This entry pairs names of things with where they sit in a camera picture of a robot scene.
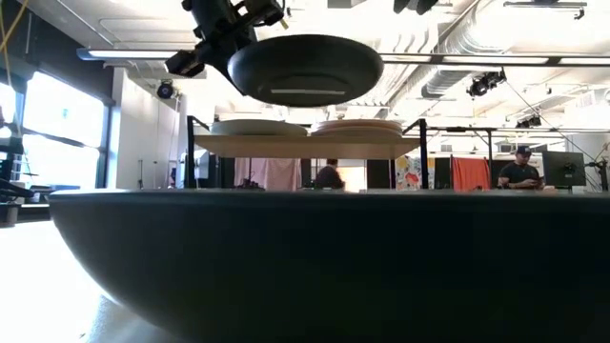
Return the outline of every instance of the dark gray bowl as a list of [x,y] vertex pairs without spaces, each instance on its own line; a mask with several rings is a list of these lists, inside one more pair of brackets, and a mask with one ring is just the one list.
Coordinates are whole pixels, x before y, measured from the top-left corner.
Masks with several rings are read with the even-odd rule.
[[59,192],[51,214],[115,301],[193,341],[609,334],[608,197]]

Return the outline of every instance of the person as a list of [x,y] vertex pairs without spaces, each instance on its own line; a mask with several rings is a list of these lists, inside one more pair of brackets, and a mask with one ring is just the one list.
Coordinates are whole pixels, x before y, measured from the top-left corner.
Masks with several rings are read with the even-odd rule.
[[540,190],[543,188],[538,170],[527,163],[532,151],[528,147],[518,147],[515,161],[507,164],[499,172],[498,185],[510,190]]
[[336,171],[337,166],[337,160],[327,159],[326,167],[322,168],[315,176],[314,187],[316,189],[342,189],[343,186],[345,186],[345,183],[343,180],[341,180],[341,176],[339,175],[338,171]]

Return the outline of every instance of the black bowl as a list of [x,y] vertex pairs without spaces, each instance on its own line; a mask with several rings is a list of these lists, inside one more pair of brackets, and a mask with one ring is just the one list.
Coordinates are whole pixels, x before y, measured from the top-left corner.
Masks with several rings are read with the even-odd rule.
[[608,197],[530,193],[51,196],[115,301],[201,342],[598,341],[608,209]]
[[383,61],[351,39],[296,34],[253,43],[236,52],[228,68],[234,84],[256,100],[309,108],[364,95],[381,77]]

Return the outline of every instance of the orange curtain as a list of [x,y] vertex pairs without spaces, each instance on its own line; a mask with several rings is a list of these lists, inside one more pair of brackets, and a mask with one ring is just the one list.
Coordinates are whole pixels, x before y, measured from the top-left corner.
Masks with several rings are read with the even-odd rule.
[[454,157],[451,170],[455,191],[489,190],[487,159]]

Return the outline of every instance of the yellow cable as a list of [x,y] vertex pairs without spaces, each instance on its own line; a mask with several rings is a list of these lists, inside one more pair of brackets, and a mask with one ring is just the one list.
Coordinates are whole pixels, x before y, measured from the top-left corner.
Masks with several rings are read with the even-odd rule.
[[[0,6],[0,31],[2,31],[2,40],[7,39],[7,34],[4,31],[4,13],[2,12],[2,6]],[[9,87],[12,88],[12,82],[10,80],[10,66],[9,66],[9,46],[6,45],[2,52],[4,53],[4,64],[7,69],[7,79],[9,81]]]
[[19,19],[21,19],[21,17],[23,16],[23,13],[28,8],[29,1],[30,0],[23,0],[23,4],[21,5],[21,9],[17,13],[17,16],[15,17],[15,20],[13,20],[12,24],[10,24],[10,28],[7,31],[7,36],[2,39],[2,44],[0,44],[0,50],[2,50],[9,43],[9,39],[12,36],[12,32],[15,30],[15,28],[17,27],[17,24],[19,23]]

